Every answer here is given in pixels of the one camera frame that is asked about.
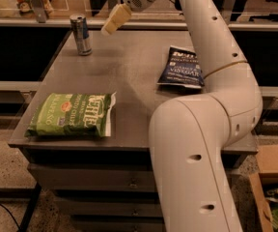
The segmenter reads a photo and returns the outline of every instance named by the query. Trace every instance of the green bag in box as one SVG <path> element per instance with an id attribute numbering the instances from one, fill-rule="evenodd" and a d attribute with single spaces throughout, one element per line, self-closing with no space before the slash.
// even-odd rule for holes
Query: green bag in box
<path id="1" fill-rule="evenodd" d="M 37 108 L 25 136 L 110 136 L 115 94 L 52 93 Z"/>

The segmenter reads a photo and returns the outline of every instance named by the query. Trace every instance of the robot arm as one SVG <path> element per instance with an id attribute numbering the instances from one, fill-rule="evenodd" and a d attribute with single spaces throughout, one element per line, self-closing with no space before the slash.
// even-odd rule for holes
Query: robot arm
<path id="1" fill-rule="evenodd" d="M 153 0 L 124 0 L 142 11 Z M 242 231 L 221 150 L 258 123 L 257 81 L 212 0 L 180 0 L 206 93 L 162 104 L 150 124 L 153 172 L 167 232 Z"/>

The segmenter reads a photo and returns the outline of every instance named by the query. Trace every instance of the soda can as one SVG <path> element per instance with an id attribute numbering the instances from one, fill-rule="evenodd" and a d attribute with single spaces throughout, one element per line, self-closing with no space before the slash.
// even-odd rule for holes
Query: soda can
<path id="1" fill-rule="evenodd" d="M 83 14 L 72 14 L 70 24 L 77 45 L 78 54 L 86 56 L 92 53 L 87 19 Z"/>

